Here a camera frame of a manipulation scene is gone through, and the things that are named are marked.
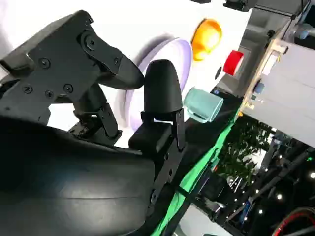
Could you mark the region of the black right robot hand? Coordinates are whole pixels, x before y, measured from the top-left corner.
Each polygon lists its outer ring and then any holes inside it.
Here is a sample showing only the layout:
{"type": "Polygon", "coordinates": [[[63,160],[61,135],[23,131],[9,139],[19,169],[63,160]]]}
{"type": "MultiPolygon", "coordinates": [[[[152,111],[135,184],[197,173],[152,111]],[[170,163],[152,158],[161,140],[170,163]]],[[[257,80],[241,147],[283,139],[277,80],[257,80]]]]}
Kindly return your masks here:
{"type": "Polygon", "coordinates": [[[185,151],[176,69],[142,73],[93,30],[56,20],[1,62],[0,233],[148,236],[185,151]]]}

